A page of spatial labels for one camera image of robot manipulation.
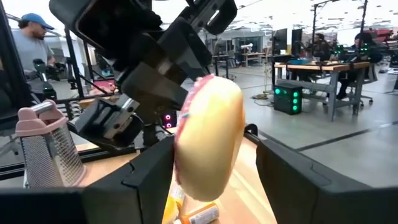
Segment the person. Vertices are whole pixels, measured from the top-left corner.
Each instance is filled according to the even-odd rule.
[[[54,30],[54,28],[34,13],[23,15],[18,22],[18,27],[18,30],[12,31],[12,36],[22,68],[26,71],[35,71],[34,59],[42,59],[47,65],[54,65],[54,53],[44,41],[47,30]]]
[[[330,59],[331,46],[325,41],[325,36],[323,34],[315,34],[314,44],[307,45],[305,50],[310,53],[312,49],[313,56],[318,57],[320,61],[326,61]],[[300,81],[305,82],[312,82],[310,77],[316,73],[316,71],[297,69],[290,69],[290,72],[293,80],[296,80],[298,77]]]
[[[377,31],[373,30],[372,27],[369,28],[369,32],[372,35],[373,40],[378,38]]]
[[[337,48],[338,41],[337,39],[333,39],[333,42],[331,43],[331,47],[335,50]]]
[[[323,34],[315,34],[314,43],[307,47],[307,51],[311,52],[313,50],[313,57],[320,58],[320,61],[329,60],[331,55],[331,47],[325,41],[325,36]]]
[[[398,31],[397,31],[397,35],[392,37],[393,40],[398,40]]]
[[[362,56],[361,61],[368,61],[370,63],[378,63],[382,60],[382,55],[378,51],[376,47],[376,43],[373,41],[372,35],[367,32],[359,33],[355,36],[354,40],[355,44],[351,46],[353,50],[359,49],[361,46],[366,44],[368,46],[369,52],[367,55]],[[365,78],[369,76],[369,71],[373,72],[371,69],[367,68],[365,71]],[[339,73],[339,82],[341,83],[340,90],[336,96],[337,100],[342,100],[347,97],[347,88],[350,83],[355,82],[356,77],[358,76],[358,72],[360,70],[353,70],[348,72],[340,72]]]

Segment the blue cap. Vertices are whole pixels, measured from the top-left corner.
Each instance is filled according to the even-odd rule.
[[[52,26],[48,25],[46,22],[44,22],[44,19],[41,16],[34,14],[34,13],[28,13],[28,14],[23,15],[22,20],[29,21],[29,22],[36,22],[49,30],[54,29],[54,27],[52,27]]]

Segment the ceiling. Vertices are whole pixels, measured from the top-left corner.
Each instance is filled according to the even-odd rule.
[[[17,17],[29,12],[40,14],[47,23],[63,34],[63,24],[49,11],[49,0],[2,0],[6,12]],[[238,15],[228,29],[247,27],[252,30],[281,29],[287,26],[311,31],[314,3],[319,0],[235,0]],[[364,0],[329,2],[317,9],[317,29],[334,31],[360,26]],[[153,11],[162,17],[167,27],[187,6],[185,0],[153,2]],[[16,22],[10,26],[17,27]],[[398,1],[370,0],[366,12],[366,26],[398,26]]]

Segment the wooden table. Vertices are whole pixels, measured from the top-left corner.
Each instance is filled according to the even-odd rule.
[[[250,60],[258,60],[261,65],[262,64],[262,56],[264,56],[265,53],[249,53],[249,54],[242,54],[242,55],[245,58],[246,66],[248,67]]]
[[[96,147],[94,144],[77,146],[79,151]],[[100,161],[88,162],[87,175],[81,186],[87,186],[112,173],[117,168],[135,158],[137,154],[118,156]],[[220,218],[215,223],[276,223],[267,195],[262,188],[256,167],[256,145],[243,139],[234,170],[221,197],[216,200],[220,208]],[[193,210],[203,202],[185,198],[183,211]]]
[[[324,66],[318,66],[318,65],[286,65],[286,64],[281,64],[281,63],[276,63],[275,68],[277,69],[277,80],[276,84],[281,84],[281,83],[289,83],[291,85],[295,86],[301,86],[303,88],[309,89],[309,90],[315,90],[315,91],[322,91],[322,92],[327,92],[329,93],[329,98],[326,100],[325,97],[322,96],[317,96],[317,95],[309,95],[309,94],[303,94],[304,98],[309,98],[317,101],[321,101],[322,103],[326,103],[328,106],[328,119],[330,121],[334,120],[335,117],[335,111],[337,108],[340,108],[342,106],[349,106],[353,105],[353,110],[354,113],[358,113],[359,109],[359,104],[361,101],[361,93],[362,93],[362,85],[364,82],[364,73],[365,69],[370,66],[369,62],[359,62],[359,63],[354,63],[354,69],[360,69],[362,72],[359,73],[356,77],[356,87],[355,87],[355,94],[352,100],[349,101],[341,101],[336,99],[336,94],[337,94],[337,84],[338,84],[338,75],[339,72],[343,71],[348,71],[350,70],[350,67],[348,64],[346,65],[324,65]],[[330,83],[329,84],[321,84],[321,83],[312,83],[312,82],[301,82],[297,80],[287,80],[287,79],[282,79],[282,69],[300,69],[300,70],[315,70],[315,71],[328,71],[330,72]]]
[[[93,96],[93,95],[97,95],[97,94],[98,94],[98,91],[91,90],[89,96]],[[109,100],[109,101],[115,103],[115,102],[117,102],[119,97],[120,97],[120,95],[105,96],[105,97],[102,97],[102,99]],[[80,100],[79,105],[82,109],[86,109],[92,102],[94,102],[94,100],[95,100],[95,98],[87,99],[87,100]]]
[[[369,62],[359,62],[354,64],[354,69],[368,68]],[[349,65],[324,65],[322,68],[319,65],[315,65],[315,63],[311,63],[310,65],[287,65],[283,63],[275,63],[275,68],[289,68],[289,69],[301,69],[301,70],[322,70],[328,72],[342,72],[349,70]]]

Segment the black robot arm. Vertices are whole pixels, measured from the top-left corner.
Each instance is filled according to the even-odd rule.
[[[211,54],[197,34],[201,29],[223,32],[236,16],[236,5],[233,0],[187,2],[189,6],[163,30],[160,17],[138,0],[50,1],[55,17],[120,72],[122,97],[115,104],[97,99],[87,108],[75,124],[81,136],[128,146],[157,121],[157,114],[181,109],[187,91],[180,85],[185,79],[210,73]]]

